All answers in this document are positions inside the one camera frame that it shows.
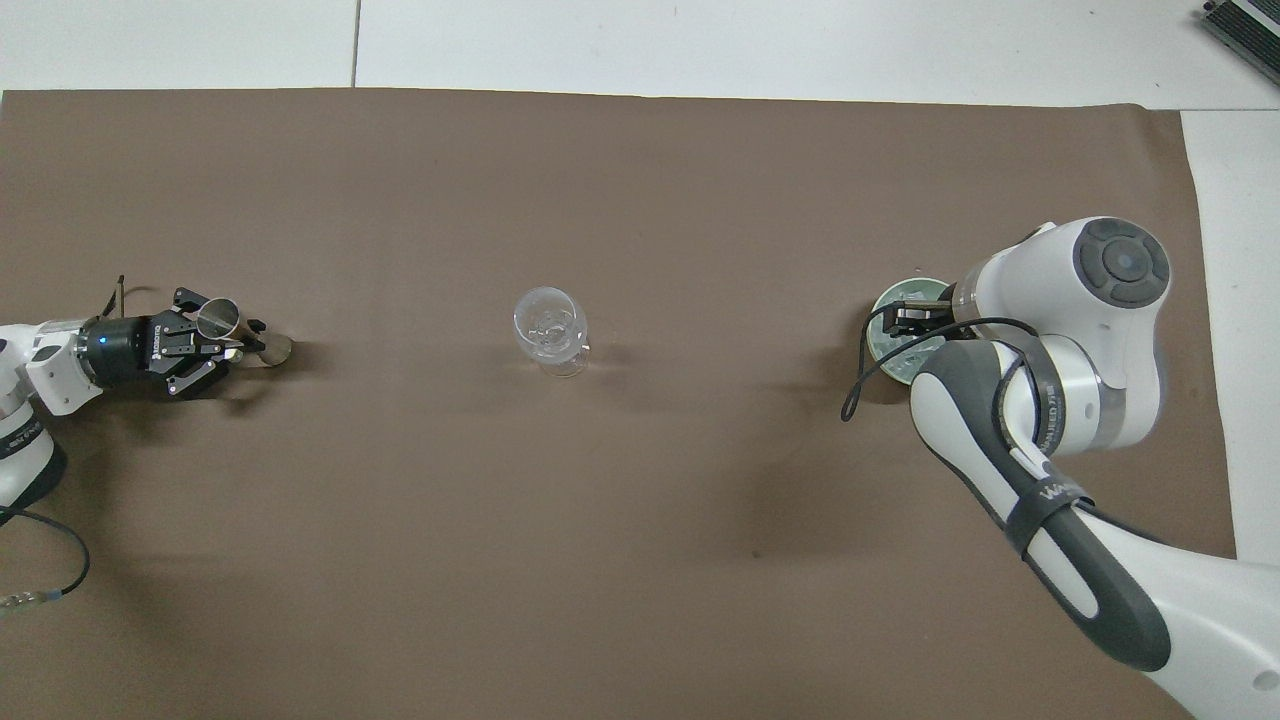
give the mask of brown tablecloth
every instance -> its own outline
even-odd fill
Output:
[[[878,380],[884,287],[1044,220],[1169,249],[1172,392],[1064,459],[1100,506],[1231,553],[1179,117],[392,90],[6,92],[0,323],[182,284],[297,341],[207,400],[50,425],[40,507],[95,568],[6,620],[24,717],[1184,717],[1097,651]],[[591,323],[543,375],[511,309]],[[72,550],[0,529],[4,592]]]

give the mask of white floor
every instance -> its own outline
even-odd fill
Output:
[[[1188,0],[0,0],[0,90],[465,87],[1184,110],[1242,559],[1280,564],[1280,87]]]

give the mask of black cable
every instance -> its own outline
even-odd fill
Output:
[[[861,338],[858,341],[858,379],[854,380],[854,387],[849,388],[849,395],[845,396],[845,404],[840,407],[840,419],[842,421],[845,421],[845,423],[847,423],[849,420],[852,420],[854,411],[858,410],[858,400],[863,395],[863,383],[865,383],[868,379],[870,379],[870,377],[874,375],[876,372],[879,370],[884,365],[884,363],[888,363],[890,360],[897,357],[899,355],[906,352],[908,350],[915,347],[916,345],[920,345],[922,342],[924,342],[927,340],[933,340],[933,338],[936,338],[938,336],[943,336],[943,334],[947,334],[947,333],[951,333],[951,332],[955,332],[955,331],[960,331],[960,329],[964,329],[964,328],[972,328],[974,325],[1010,325],[1010,327],[1014,327],[1014,328],[1018,328],[1018,329],[1025,332],[1027,334],[1030,334],[1032,337],[1039,337],[1039,333],[1036,332],[1036,328],[1028,325],[1027,323],[1024,323],[1021,320],[1015,320],[1012,318],[995,318],[993,316],[993,318],[974,318],[973,320],[960,320],[957,323],[951,323],[951,324],[947,324],[947,325],[942,325],[941,328],[934,328],[934,329],[932,329],[932,331],[929,331],[929,332],[927,332],[927,333],[924,333],[924,334],[922,334],[922,336],[919,336],[916,338],[913,338],[913,340],[910,340],[910,341],[908,341],[908,342],[905,342],[905,343],[895,347],[893,350],[890,350],[879,360],[877,360],[876,364],[872,365],[872,368],[869,370],[867,370],[865,369],[867,368],[867,328],[872,324],[872,320],[874,320],[877,315],[882,315],[886,311],[891,310],[892,307],[893,307],[892,305],[884,305],[882,307],[877,307],[876,310],[872,310],[872,314],[867,316],[867,322],[863,323]]]
[[[56,529],[67,533],[68,536],[70,536],[72,539],[74,539],[76,543],[81,546],[81,553],[84,556],[84,564],[81,565],[81,574],[76,578],[76,580],[73,580],[72,584],[67,585],[60,592],[61,592],[61,594],[67,594],[67,593],[72,592],[73,589],[78,588],[79,584],[84,582],[84,578],[88,575],[88,546],[84,544],[84,538],[79,537],[79,533],[77,533],[76,530],[70,529],[70,527],[64,525],[64,524],[59,523],[58,520],[54,520],[52,518],[46,518],[45,515],[41,515],[38,512],[32,512],[29,510],[23,510],[20,507],[9,507],[8,505],[0,505],[0,512],[8,512],[10,515],[18,515],[20,518],[29,518],[32,520],[44,523],[44,524],[49,525],[50,528],[56,528]]]

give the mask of green container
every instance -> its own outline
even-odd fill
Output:
[[[884,295],[879,296],[879,300],[876,301],[876,305],[873,305],[872,309],[883,307],[896,300],[933,301],[937,300],[946,288],[947,283],[933,278],[905,279],[886,290]],[[888,337],[882,329],[883,323],[883,316],[876,316],[872,319],[867,329],[867,346],[872,352],[872,357],[876,360],[879,360],[895,347],[915,340],[911,336]],[[941,347],[943,342],[946,342],[946,340],[941,337],[927,340],[897,357],[893,357],[886,363],[882,369],[884,370],[884,374],[895,380],[902,384],[911,384],[911,379],[920,372],[920,366],[924,365],[924,360],[928,359],[931,352]]]

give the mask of glass cup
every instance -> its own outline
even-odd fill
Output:
[[[567,292],[535,287],[516,302],[516,342],[547,374],[571,378],[586,369],[591,347],[586,315]]]

